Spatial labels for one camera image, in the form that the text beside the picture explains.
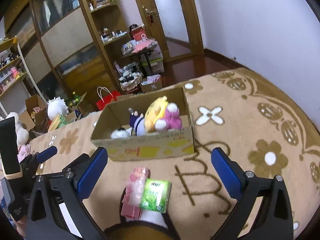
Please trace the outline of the pink tissue pack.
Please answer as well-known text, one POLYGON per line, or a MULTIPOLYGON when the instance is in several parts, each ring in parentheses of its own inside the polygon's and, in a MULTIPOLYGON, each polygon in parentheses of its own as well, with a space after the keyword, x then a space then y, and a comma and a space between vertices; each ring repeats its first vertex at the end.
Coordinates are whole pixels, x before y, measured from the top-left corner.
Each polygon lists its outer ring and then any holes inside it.
POLYGON ((146 180, 149 178, 149 169, 135 167, 129 176, 123 197, 121 215, 129 219, 138 219, 142 213, 140 204, 146 180))

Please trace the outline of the white fluffy duck plush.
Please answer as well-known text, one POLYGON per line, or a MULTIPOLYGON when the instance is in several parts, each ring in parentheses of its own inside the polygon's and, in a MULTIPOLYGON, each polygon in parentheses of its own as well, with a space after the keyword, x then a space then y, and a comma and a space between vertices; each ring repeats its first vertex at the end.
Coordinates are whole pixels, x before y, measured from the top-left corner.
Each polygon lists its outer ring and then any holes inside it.
POLYGON ((125 128, 121 127, 119 129, 114 130, 111 133, 111 139, 114 140, 114 139, 127 138, 127 137, 131 136, 131 133, 132 133, 132 128, 125 129, 125 128))

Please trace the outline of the green tissue packet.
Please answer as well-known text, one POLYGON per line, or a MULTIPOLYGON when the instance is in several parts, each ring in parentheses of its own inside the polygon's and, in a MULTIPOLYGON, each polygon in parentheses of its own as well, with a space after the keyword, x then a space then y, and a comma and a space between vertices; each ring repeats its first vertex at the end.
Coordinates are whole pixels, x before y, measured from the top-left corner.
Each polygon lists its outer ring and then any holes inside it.
POLYGON ((141 198, 140 208, 166 213, 171 192, 170 181, 147 179, 141 198))

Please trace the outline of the purple-haired plush doll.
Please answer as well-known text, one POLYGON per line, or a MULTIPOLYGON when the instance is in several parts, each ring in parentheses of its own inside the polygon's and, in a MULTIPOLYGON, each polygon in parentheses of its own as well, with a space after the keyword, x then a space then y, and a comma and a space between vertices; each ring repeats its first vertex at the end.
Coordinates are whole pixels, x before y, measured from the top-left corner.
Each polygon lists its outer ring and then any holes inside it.
POLYGON ((129 108, 130 119, 129 125, 134 131, 136 136, 143 136, 146 134, 146 130, 144 127, 144 114, 139 114, 137 111, 134 111, 132 108, 129 108))

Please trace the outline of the yellow bear plush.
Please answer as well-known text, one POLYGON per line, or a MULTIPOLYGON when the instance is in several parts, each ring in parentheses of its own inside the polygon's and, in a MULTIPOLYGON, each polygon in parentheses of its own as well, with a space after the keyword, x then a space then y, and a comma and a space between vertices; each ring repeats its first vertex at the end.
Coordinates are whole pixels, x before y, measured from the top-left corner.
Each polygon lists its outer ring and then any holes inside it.
POLYGON ((168 98, 166 96, 162 96, 157 98, 148 107, 146 114, 144 115, 144 127, 147 133, 155 131, 155 123, 158 119, 164 117, 168 104, 168 98))

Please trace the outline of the pink strawberry bear plush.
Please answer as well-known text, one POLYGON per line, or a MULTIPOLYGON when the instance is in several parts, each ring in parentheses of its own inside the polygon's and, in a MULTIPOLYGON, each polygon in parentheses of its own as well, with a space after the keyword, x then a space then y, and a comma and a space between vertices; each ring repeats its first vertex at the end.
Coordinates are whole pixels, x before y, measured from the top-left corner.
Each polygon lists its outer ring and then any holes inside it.
POLYGON ((180 110, 175 103, 169 103, 165 109, 164 116, 155 123, 156 132, 182 129, 180 110))

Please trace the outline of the large white cow plush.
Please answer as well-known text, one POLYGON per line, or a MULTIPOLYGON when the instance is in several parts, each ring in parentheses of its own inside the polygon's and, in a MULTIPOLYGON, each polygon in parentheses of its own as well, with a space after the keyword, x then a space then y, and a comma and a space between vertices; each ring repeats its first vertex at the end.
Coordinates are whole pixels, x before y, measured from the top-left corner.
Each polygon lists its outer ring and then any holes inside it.
POLYGON ((10 112, 6 119, 14 117, 15 119, 15 131, 17 136, 17 146, 26 145, 29 140, 29 132, 23 127, 20 117, 16 112, 10 112))

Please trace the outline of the open brown carton on floor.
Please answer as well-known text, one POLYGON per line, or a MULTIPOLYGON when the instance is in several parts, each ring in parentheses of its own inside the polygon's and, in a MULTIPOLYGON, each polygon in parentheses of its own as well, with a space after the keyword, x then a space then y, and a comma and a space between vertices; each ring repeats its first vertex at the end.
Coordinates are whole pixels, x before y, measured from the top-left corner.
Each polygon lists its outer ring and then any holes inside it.
POLYGON ((26 110, 19 115, 22 126, 27 131, 46 133, 48 131, 47 104, 39 95, 25 100, 26 110))

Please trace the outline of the white-haired round plush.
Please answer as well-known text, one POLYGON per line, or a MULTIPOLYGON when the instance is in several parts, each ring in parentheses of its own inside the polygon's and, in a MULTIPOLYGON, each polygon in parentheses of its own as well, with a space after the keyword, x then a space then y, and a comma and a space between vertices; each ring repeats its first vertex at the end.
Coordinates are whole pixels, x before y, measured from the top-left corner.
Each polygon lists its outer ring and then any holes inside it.
POLYGON ((53 98, 47 103, 47 116, 50 121, 53 121, 58 115, 66 116, 69 113, 65 100, 60 98, 53 98))

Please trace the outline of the red paper gift bag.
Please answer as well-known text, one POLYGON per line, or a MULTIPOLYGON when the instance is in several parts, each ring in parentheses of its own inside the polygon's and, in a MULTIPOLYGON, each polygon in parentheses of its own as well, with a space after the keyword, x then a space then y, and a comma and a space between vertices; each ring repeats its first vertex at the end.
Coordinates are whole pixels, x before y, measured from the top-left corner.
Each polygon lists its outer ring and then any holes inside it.
POLYGON ((117 101, 117 97, 121 96, 121 93, 117 90, 110 91, 108 88, 101 86, 97 88, 97 94, 100 99, 96 102, 96 106, 100 111, 112 101, 117 101))

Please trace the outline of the yellow figurine display shelf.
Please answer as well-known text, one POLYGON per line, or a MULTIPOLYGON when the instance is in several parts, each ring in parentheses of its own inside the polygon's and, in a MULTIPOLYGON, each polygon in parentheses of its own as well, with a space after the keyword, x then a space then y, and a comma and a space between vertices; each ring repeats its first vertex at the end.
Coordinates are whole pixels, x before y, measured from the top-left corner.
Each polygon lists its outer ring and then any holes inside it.
POLYGON ((1 98, 8 94, 14 85, 29 77, 37 94, 46 102, 27 66, 17 35, 12 38, 1 38, 1 53, 3 52, 8 52, 8 54, 6 57, 1 56, 1 98))

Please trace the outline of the lace-trimmed basket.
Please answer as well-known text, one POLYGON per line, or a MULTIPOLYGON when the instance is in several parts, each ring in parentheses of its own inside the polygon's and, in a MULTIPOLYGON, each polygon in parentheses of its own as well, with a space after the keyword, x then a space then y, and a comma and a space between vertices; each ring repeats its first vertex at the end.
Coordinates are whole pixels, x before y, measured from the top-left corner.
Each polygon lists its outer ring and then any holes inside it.
POLYGON ((137 88, 142 81, 142 77, 142 74, 138 72, 131 73, 126 77, 120 77, 119 82, 121 89, 128 92, 130 90, 133 90, 134 88, 137 88))

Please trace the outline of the brown wooden wardrobe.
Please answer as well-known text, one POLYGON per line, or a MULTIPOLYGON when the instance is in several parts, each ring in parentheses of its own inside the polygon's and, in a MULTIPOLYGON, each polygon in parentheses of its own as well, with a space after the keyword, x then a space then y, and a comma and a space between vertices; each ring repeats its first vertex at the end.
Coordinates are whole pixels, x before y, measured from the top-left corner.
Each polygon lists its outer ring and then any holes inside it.
POLYGON ((27 66, 48 98, 102 86, 124 94, 117 66, 130 40, 120 0, 1 0, 5 33, 17 36, 27 66))

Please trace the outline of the pink folded cloth on table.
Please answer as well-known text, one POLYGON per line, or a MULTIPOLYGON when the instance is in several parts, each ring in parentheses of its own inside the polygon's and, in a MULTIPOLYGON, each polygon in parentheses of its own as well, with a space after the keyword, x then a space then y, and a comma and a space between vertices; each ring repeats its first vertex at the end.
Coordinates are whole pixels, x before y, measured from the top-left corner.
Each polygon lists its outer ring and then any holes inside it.
POLYGON ((136 42, 135 47, 132 51, 133 54, 141 53, 143 51, 151 50, 157 47, 158 42, 153 39, 146 39, 136 42))

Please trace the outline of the wooden door with glass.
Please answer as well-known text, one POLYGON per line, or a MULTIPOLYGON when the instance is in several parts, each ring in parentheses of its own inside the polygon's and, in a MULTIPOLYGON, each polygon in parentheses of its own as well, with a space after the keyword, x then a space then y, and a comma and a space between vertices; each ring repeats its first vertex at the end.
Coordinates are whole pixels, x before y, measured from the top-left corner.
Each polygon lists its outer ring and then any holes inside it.
POLYGON ((148 37, 154 38, 165 62, 203 55, 195 0, 136 0, 148 37))

